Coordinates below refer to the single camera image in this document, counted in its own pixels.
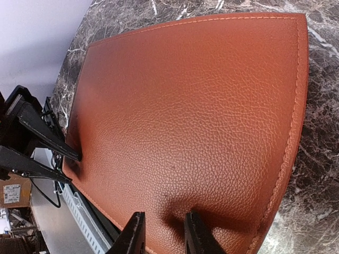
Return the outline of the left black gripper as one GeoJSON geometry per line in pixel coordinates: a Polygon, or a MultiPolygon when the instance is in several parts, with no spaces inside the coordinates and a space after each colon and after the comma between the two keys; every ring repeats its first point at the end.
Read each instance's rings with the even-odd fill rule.
{"type": "Polygon", "coordinates": [[[70,184],[69,177],[31,158],[38,137],[48,148],[81,161],[81,155],[55,135],[39,113],[38,99],[21,85],[7,99],[1,96],[1,180],[9,180],[9,173],[15,173],[70,184]],[[26,102],[32,108],[25,108],[26,102]]]}

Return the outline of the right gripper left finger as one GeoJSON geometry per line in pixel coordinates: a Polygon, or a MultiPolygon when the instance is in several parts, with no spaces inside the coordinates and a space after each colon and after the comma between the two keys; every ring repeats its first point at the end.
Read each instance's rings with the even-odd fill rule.
{"type": "Polygon", "coordinates": [[[142,254],[146,245],[145,212],[134,212],[106,254],[142,254]]]}

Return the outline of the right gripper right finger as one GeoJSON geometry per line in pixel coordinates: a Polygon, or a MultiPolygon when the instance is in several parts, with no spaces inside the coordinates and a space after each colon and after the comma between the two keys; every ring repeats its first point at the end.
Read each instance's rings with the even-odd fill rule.
{"type": "Polygon", "coordinates": [[[186,213],[184,221],[185,252],[190,254],[225,254],[202,218],[195,211],[186,213]]]}

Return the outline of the large red jewelry box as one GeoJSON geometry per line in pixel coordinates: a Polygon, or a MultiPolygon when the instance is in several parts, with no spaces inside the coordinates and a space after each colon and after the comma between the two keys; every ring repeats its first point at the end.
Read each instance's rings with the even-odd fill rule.
{"type": "Polygon", "coordinates": [[[286,191],[307,98],[300,13],[162,23],[88,46],[64,173],[114,225],[146,214],[149,253],[183,253],[197,211],[227,253],[257,253],[286,191]]]}

